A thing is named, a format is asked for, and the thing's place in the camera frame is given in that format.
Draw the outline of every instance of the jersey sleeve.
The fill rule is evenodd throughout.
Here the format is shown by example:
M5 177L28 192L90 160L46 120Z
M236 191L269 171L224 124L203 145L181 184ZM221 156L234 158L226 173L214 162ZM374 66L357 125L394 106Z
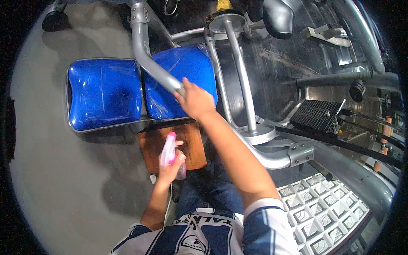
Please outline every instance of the jersey sleeve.
M129 229L127 235L111 250L110 254L116 254L116 250L119 249L128 240L138 237L139 235L152 232L152 230L141 223L133 224Z
M245 209L242 246L245 255L299 254L280 200L260 199Z

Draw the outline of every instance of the gym floor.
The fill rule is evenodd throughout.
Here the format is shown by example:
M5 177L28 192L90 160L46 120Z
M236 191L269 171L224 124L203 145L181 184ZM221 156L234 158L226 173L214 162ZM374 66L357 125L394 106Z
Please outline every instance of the gym floor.
M295 12L293 39L272 38L265 29L256 31L252 41L240 39L251 70L255 111L271 120L284 118L296 102L296 89L282 81L329 73L322 50L327 46L302 37L304 27L325 24L322 15L309 1L287 2ZM15 159L10 165L13 187L28 224L48 253L106 254L140 220L153 187L136 136L143 126L76 135L66 120L65 75L80 58L133 58L130 33L116 8L105 2L68 5L65 13L72 28L44 32L43 14L16 61L11 81L17 118ZM217 46L228 45L221 41ZM237 122L245 123L231 54L226 49L219 54L233 114ZM335 93L338 97L331 96L336 90L327 95L342 101L348 96L342 90ZM316 89L310 96L325 99Z

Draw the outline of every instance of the gray floor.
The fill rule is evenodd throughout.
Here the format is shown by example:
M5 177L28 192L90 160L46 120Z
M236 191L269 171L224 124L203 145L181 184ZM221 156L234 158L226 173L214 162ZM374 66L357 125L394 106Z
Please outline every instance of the gray floor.
M133 53L128 32L105 4L68 5L66 13L73 29L44 33L40 18L16 62L13 186L48 252L107 254L139 220L152 184L129 127L92 142L70 130L65 73L79 58Z

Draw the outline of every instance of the blue seat cushion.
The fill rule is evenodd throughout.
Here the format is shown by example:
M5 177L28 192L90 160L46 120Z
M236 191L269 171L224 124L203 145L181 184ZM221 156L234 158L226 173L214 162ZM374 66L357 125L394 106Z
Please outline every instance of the blue seat cushion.
M217 105L214 70L204 45L191 44L168 49L153 55L152 58L179 81L186 77L190 82L205 89L214 97L214 103ZM153 119L187 116L174 100L174 96L147 73L145 89L147 108Z
M140 119L142 95L136 61L78 60L68 69L69 122L77 131Z

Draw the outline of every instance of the spray bottle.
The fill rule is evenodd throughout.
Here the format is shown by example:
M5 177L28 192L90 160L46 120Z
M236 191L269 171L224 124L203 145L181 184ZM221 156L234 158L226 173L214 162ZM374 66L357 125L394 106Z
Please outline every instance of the spray bottle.
M162 153L160 155L160 165L167 166L172 165L176 159L175 142L176 133L170 132L167 135L166 143L164 144ZM186 178L186 163L184 162L177 173L176 179L183 180Z

